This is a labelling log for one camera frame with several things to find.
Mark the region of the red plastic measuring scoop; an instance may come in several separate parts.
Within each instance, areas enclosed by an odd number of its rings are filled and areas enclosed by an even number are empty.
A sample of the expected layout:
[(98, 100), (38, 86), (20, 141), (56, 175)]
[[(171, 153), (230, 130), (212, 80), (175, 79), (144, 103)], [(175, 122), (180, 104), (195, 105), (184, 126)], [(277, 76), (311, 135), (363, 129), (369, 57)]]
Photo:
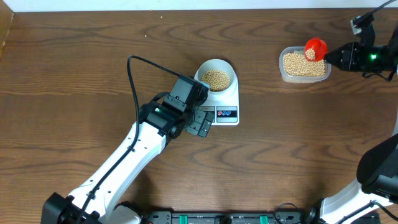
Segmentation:
[(310, 39), (304, 48), (304, 56), (311, 62), (323, 60), (327, 52), (328, 47), (326, 42), (318, 37)]

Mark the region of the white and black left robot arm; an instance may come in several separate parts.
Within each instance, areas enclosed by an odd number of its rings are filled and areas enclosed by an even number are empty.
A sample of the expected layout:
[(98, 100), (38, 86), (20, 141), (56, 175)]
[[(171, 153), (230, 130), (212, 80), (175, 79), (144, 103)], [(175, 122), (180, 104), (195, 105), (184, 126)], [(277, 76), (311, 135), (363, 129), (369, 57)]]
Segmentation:
[(210, 86), (180, 76), (171, 92), (139, 109), (137, 121), (103, 165), (67, 197), (54, 193), (44, 203), (41, 223), (140, 223), (119, 199), (145, 166), (182, 131), (206, 137), (213, 114), (202, 111)]

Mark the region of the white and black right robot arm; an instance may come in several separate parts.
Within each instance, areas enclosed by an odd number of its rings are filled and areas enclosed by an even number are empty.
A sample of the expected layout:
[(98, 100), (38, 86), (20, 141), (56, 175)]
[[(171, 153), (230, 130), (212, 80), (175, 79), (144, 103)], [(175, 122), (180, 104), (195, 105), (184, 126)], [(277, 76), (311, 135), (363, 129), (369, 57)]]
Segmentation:
[[(389, 71), (387, 81), (397, 73), (397, 31), (387, 45), (350, 42), (325, 54), (324, 59), (347, 72)], [(312, 223), (352, 223), (370, 211), (381, 208), (397, 219), (386, 207), (397, 203), (397, 127), (389, 139), (362, 156), (355, 179), (337, 194), (324, 198)]]

